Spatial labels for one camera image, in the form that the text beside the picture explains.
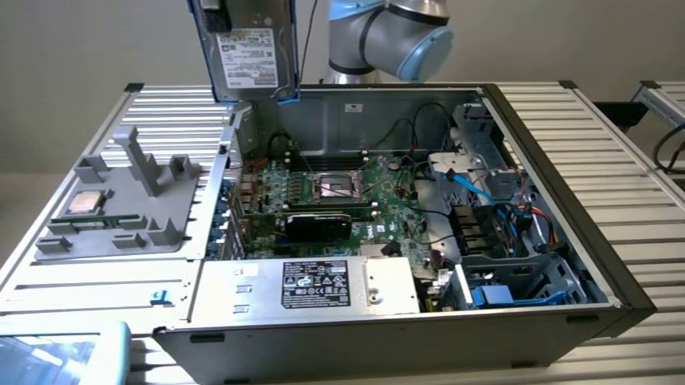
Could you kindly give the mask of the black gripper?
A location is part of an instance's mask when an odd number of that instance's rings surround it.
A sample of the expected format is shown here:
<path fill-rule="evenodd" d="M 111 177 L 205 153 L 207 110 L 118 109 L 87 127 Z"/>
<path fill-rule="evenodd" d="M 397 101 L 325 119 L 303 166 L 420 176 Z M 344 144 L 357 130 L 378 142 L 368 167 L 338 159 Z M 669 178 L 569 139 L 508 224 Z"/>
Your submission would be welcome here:
<path fill-rule="evenodd" d="M 209 33 L 230 33 L 233 23 L 225 0 L 201 0 L 202 24 Z"/>

